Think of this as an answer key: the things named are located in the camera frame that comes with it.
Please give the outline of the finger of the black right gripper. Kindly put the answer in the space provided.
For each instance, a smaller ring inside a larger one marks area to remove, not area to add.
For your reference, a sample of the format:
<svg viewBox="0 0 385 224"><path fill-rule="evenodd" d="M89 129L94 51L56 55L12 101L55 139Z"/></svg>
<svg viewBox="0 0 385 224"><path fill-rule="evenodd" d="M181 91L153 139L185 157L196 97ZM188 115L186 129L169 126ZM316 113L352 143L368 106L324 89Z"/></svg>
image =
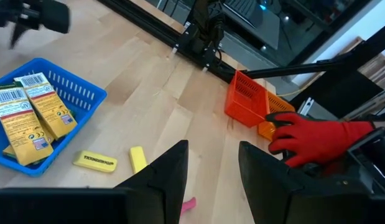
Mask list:
<svg viewBox="0 0 385 224"><path fill-rule="evenodd" d="M22 25L22 24L16 24L14 26L14 29L13 29L13 32L12 32L12 35L11 35L11 41L10 41L10 45L9 45L9 48L10 49L13 49L18 40L22 37L22 35L27 32L30 28L25 26L25 25Z"/></svg>

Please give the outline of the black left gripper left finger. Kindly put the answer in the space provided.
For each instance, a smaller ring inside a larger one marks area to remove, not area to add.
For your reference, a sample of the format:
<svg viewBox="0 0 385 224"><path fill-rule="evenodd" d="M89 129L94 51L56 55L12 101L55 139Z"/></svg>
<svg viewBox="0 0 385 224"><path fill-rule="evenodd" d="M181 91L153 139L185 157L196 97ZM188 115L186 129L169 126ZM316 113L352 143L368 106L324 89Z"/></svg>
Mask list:
<svg viewBox="0 0 385 224"><path fill-rule="evenodd" d="M126 191L126 224L179 224L188 173L188 141L181 140L117 185Z"/></svg>

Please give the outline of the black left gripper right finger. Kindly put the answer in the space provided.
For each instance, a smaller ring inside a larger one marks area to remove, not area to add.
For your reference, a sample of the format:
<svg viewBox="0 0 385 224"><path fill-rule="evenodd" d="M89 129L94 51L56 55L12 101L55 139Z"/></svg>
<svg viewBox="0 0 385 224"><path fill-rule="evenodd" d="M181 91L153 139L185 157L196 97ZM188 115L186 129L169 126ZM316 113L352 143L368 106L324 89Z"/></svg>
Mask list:
<svg viewBox="0 0 385 224"><path fill-rule="evenodd" d="M239 143L238 162L255 224L286 224L291 197L304 188L290 167L247 141Z"/></svg>

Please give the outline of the pink handled pliers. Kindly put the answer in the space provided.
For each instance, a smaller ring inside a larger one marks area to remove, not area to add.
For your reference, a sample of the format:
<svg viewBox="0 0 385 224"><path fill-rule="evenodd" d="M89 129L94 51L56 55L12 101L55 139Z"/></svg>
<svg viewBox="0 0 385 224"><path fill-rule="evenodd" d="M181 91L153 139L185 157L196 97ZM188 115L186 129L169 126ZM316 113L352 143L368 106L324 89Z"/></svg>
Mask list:
<svg viewBox="0 0 385 224"><path fill-rule="evenodd" d="M182 204L180 216L182 216L185 212L195 208L196 206L197 206L197 200L195 197L192 197L189 201L186 201Z"/></svg>

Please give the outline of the yellow crayon box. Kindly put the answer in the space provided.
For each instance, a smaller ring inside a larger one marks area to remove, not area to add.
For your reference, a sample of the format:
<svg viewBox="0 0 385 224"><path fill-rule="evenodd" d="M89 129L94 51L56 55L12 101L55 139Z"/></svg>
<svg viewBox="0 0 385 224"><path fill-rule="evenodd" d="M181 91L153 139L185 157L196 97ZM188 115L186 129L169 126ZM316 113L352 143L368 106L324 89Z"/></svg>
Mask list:
<svg viewBox="0 0 385 224"><path fill-rule="evenodd" d="M55 140L52 133L49 131L49 129L44 124L42 125L42 131L40 132L40 137L42 138L43 136L45 136L47 138L49 143L53 143ZM11 145L8 145L8 147L5 148L2 151L2 153L5 156L9 156L9 157L14 158L14 159L16 158L15 152L14 152Z"/></svg>
<svg viewBox="0 0 385 224"><path fill-rule="evenodd" d="M56 140L77 126L70 110L42 72L16 77L14 81L22 84L37 114Z"/></svg>
<svg viewBox="0 0 385 224"><path fill-rule="evenodd" d="M0 122L22 166L53 153L53 147L22 87L0 86Z"/></svg>

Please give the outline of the plain yellow eraser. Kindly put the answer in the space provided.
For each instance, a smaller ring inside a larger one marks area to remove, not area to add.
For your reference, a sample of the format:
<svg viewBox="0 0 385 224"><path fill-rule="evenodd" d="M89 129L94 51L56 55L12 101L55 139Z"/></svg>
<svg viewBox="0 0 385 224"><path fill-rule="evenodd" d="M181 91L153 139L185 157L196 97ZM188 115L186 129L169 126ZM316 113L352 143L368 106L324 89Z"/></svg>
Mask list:
<svg viewBox="0 0 385 224"><path fill-rule="evenodd" d="M130 148L129 158L131 160L131 166L134 174L137 174L147 166L144 150L141 146L134 146Z"/></svg>

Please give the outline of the yellow eraser with black print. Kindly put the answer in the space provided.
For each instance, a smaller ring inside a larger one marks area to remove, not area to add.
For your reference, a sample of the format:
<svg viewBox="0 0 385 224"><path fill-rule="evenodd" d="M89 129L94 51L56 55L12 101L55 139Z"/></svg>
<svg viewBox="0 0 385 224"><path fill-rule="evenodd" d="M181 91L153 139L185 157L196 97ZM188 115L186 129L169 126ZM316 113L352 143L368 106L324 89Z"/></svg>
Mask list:
<svg viewBox="0 0 385 224"><path fill-rule="evenodd" d="M105 173L114 172L117 163L118 161L115 158L91 151L80 151L73 160L73 165Z"/></svg>

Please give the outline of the person's hand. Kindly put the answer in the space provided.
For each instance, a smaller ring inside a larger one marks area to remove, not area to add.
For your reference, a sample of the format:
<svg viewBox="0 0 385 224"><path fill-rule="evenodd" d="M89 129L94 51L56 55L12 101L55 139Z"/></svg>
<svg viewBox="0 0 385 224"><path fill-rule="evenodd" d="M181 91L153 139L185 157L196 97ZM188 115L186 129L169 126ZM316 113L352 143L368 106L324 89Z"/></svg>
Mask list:
<svg viewBox="0 0 385 224"><path fill-rule="evenodd" d="M299 167L307 163L324 165L342 156L356 141L375 130L370 121L310 120L294 112L271 113L266 120L282 123L268 146L271 154L282 151L294 155L285 163Z"/></svg>

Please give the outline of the blue plastic basket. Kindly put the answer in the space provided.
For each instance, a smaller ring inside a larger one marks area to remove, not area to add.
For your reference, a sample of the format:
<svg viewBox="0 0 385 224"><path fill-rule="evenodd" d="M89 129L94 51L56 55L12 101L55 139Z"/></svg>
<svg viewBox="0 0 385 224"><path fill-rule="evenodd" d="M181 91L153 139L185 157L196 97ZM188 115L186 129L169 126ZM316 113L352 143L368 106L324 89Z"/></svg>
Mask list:
<svg viewBox="0 0 385 224"><path fill-rule="evenodd" d="M78 134L107 97L107 93L100 87L44 58L35 58L4 75L0 78L0 85L11 83L15 77L39 72L47 77L65 106L76 113L77 126L70 134L53 143L53 154L43 162L32 166L22 166L15 159L3 155L2 151L9 145L9 141L0 123L0 165L31 177L40 177L50 167L51 163L56 160L57 156L67 147L68 143Z"/></svg>

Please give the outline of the light orange plastic basket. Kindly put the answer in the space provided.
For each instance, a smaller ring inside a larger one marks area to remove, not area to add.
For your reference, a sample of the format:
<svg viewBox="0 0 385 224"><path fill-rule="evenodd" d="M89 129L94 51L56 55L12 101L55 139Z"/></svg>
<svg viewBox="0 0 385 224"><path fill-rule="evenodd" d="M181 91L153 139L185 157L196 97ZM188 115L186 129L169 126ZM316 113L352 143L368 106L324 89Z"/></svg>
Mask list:
<svg viewBox="0 0 385 224"><path fill-rule="evenodd" d="M276 96L271 92L267 92L268 102L269 102L269 112L281 112L281 111L292 111L295 112L295 108L290 105L288 102L284 101L282 98ZM263 121L257 127L258 135L264 137L265 139L271 141L272 135L274 134L276 127L272 122Z"/></svg>

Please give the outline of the silver aluminium extrusion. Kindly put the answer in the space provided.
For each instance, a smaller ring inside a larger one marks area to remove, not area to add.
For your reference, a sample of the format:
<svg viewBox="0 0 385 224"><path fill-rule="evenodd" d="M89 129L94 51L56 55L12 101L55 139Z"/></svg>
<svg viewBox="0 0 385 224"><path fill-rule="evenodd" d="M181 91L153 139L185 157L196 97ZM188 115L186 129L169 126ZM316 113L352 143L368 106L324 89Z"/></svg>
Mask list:
<svg viewBox="0 0 385 224"><path fill-rule="evenodd" d="M313 106L315 100L311 97L307 98L298 109L298 114L302 116L307 116L308 112L310 111L311 107Z"/></svg>

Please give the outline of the black and silver device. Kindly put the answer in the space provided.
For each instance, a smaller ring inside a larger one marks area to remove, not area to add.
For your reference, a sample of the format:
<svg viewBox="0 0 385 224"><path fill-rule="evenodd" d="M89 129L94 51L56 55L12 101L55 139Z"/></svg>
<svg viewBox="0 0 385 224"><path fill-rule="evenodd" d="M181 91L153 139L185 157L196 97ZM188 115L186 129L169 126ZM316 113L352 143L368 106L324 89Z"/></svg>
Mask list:
<svg viewBox="0 0 385 224"><path fill-rule="evenodd" d="M385 128L377 128L348 149L361 181L374 193L385 194Z"/></svg>

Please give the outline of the thin black metal bar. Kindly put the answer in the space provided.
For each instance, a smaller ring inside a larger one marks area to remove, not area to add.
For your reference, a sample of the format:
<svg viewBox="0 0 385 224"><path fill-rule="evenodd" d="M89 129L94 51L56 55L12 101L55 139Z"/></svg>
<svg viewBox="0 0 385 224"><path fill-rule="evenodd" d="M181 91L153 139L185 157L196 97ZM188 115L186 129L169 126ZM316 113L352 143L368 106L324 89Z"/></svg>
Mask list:
<svg viewBox="0 0 385 224"><path fill-rule="evenodd" d="M288 67L268 68L262 70L251 70L245 73L252 79L283 77L304 73L327 72L347 65L345 60L321 60L310 64L293 65Z"/></svg>

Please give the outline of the stacked wooden boards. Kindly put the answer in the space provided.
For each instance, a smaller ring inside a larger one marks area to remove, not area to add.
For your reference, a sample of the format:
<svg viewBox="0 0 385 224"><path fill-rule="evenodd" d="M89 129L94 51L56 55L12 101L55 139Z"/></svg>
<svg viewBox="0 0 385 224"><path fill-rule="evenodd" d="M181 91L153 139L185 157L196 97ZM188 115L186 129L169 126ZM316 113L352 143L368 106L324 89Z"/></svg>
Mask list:
<svg viewBox="0 0 385 224"><path fill-rule="evenodd" d="M385 88L385 55L383 53L372 58L358 71L381 88Z"/></svg>

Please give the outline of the thick black frame beam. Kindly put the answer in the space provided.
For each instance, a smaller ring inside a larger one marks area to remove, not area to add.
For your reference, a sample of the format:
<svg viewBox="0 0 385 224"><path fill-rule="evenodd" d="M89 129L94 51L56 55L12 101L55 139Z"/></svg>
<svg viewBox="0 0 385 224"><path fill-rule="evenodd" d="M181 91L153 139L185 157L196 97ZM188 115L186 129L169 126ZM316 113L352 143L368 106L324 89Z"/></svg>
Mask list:
<svg viewBox="0 0 385 224"><path fill-rule="evenodd" d="M311 98L337 118L343 118L381 93L383 89L364 76L359 69L385 50L385 26L368 40L360 42L350 51L338 56L341 64L327 70L290 104L300 107Z"/></svg>

